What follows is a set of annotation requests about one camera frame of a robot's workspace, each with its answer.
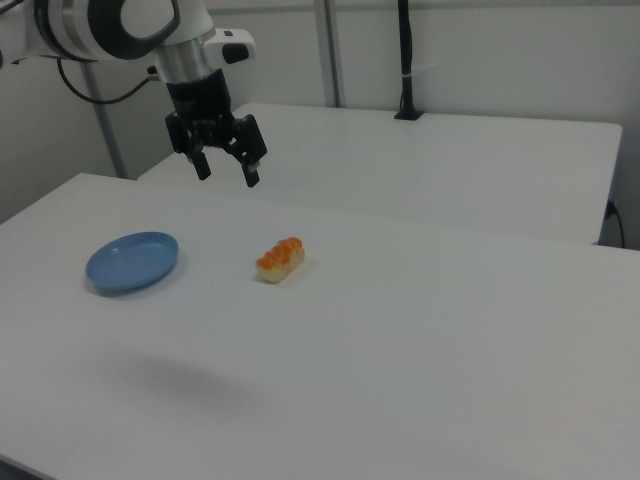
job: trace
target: white table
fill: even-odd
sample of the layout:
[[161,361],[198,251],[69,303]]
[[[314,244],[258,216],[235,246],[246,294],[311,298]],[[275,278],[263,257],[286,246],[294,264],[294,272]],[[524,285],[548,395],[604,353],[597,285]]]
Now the white table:
[[207,149],[198,180],[171,155],[140,181],[336,211],[590,244],[598,241],[621,128],[602,123],[249,104],[268,155],[247,189]]
[[[176,269],[96,295],[141,230]],[[255,280],[290,234],[305,263]],[[0,268],[0,453],[54,478],[640,478],[635,252],[82,175]]]

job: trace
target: white wall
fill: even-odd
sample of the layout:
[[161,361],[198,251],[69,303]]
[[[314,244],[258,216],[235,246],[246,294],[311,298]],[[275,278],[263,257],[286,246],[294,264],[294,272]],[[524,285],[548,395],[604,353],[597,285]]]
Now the white wall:
[[[313,10],[214,15],[214,22],[217,27],[250,31],[258,46],[255,59],[224,68],[233,108],[252,101],[325,105]],[[152,63],[147,58],[98,63],[92,68],[101,93],[108,98],[144,78]],[[131,178],[139,177],[172,152],[164,117],[173,107],[164,85],[147,86],[131,99],[106,109]]]
[[[78,65],[69,77],[83,85]],[[74,97],[50,59],[0,70],[0,222],[80,172],[114,170],[93,107]]]
[[[417,106],[624,127],[612,196],[640,248],[640,7],[412,10]],[[394,10],[338,11],[346,106],[398,108]],[[609,221],[605,240],[617,244]]]

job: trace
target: black cable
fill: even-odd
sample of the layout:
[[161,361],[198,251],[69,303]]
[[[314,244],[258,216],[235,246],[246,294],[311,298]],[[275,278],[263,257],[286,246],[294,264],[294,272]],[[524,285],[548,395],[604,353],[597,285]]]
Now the black cable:
[[5,5],[4,7],[0,7],[0,15],[2,15],[5,12],[8,12],[9,10],[11,10],[13,7],[20,5],[22,2],[24,2],[24,0],[13,0],[13,2],[9,2],[7,5]]
[[607,220],[611,215],[615,215],[618,219],[618,227],[620,227],[620,246],[622,248],[626,248],[626,243],[624,240],[624,228],[622,227],[622,217],[620,216],[620,212],[618,211],[618,205],[614,200],[607,201],[607,208],[604,211],[604,219]]
[[149,79],[145,78],[142,82],[136,85],[133,88],[133,90],[125,93],[124,95],[118,98],[113,98],[111,100],[96,100],[95,98],[87,97],[86,95],[80,93],[76,89],[76,87],[74,87],[71,84],[71,82],[67,78],[67,75],[64,73],[64,69],[62,68],[62,60],[60,59],[58,59],[58,72],[60,72],[60,77],[62,78],[62,81],[65,83],[65,85],[69,87],[69,90],[71,90],[77,97],[80,97],[85,102],[93,103],[94,105],[113,105],[114,103],[122,102],[123,100],[126,100],[127,98],[131,97],[134,93],[136,93],[138,90],[144,87],[147,83],[149,83]]

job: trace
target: orange fish roe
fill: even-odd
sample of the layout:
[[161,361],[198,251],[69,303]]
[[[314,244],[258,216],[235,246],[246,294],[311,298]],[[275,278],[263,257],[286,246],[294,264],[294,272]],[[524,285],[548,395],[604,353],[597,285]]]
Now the orange fish roe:
[[296,237],[280,240],[275,247],[256,260],[258,274],[263,280],[276,283],[286,277],[304,259],[302,241]]

